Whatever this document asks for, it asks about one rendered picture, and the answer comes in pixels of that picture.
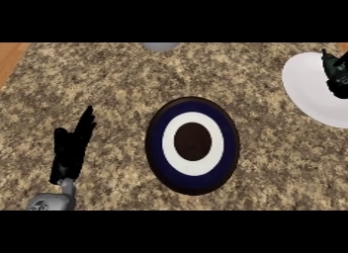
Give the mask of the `grey round object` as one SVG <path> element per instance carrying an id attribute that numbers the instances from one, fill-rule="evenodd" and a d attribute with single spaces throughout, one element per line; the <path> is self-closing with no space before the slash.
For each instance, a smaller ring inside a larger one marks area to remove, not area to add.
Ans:
<path id="1" fill-rule="evenodd" d="M 178 46 L 178 42 L 144 42 L 143 46 L 152 51 L 165 52 Z"/>

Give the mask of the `dark blue ringed plate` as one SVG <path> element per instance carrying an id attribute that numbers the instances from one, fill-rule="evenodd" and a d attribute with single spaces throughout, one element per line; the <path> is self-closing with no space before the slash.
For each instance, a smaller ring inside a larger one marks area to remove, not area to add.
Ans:
<path id="1" fill-rule="evenodd" d="M 146 138 L 152 170 L 186 195 L 215 191 L 230 179 L 241 156 L 241 137 L 226 110 L 208 99 L 183 97 L 155 114 Z"/>

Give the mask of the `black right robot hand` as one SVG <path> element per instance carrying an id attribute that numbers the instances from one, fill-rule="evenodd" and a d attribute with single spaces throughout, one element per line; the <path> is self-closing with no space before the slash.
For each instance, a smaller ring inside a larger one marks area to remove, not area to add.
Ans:
<path id="1" fill-rule="evenodd" d="M 322 61 L 329 90 L 340 99 L 348 99 L 348 51 L 337 57 L 325 50 Z"/>

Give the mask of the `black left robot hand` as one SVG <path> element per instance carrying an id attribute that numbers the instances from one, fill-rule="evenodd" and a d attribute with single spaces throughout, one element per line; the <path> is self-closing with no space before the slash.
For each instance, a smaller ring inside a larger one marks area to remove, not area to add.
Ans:
<path id="1" fill-rule="evenodd" d="M 56 129 L 56 160 L 53 165 L 51 179 L 53 184 L 59 184 L 66 178 L 76 180 L 82 170 L 85 151 L 97 126 L 94 109 L 88 107 L 75 131 L 59 127 Z"/>

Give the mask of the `white plate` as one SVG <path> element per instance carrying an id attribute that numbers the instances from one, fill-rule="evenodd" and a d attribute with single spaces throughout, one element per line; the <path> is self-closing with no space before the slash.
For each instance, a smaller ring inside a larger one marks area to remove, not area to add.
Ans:
<path id="1" fill-rule="evenodd" d="M 283 84 L 303 112 L 323 124 L 348 128 L 348 99 L 338 98 L 329 90 L 322 53 L 304 52 L 288 60 Z"/>

